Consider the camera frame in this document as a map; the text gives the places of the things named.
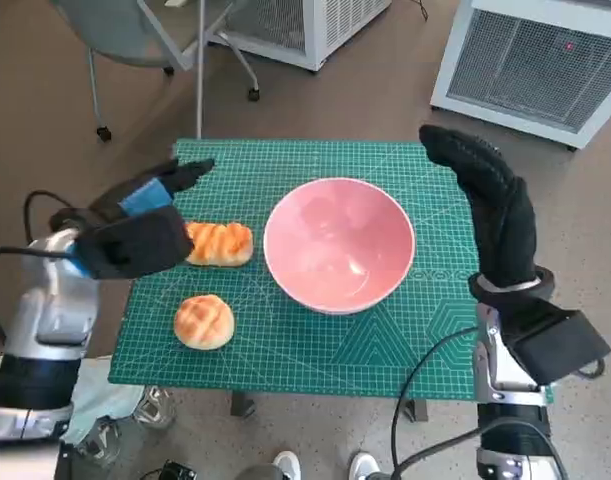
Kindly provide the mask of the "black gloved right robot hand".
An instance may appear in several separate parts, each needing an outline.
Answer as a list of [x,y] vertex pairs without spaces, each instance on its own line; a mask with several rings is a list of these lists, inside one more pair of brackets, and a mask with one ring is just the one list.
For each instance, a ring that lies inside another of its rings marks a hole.
[[455,173],[469,201],[483,277],[500,289],[534,281],[536,221],[525,180],[479,137],[426,124],[419,139],[431,162]]

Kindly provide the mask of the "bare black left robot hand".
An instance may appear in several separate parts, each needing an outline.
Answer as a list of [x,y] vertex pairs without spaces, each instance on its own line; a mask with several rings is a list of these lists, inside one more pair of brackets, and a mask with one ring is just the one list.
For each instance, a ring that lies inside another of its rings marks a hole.
[[176,193],[192,188],[215,167],[212,158],[180,164],[166,160],[121,182],[89,205],[89,210],[106,222],[143,214],[173,203]]

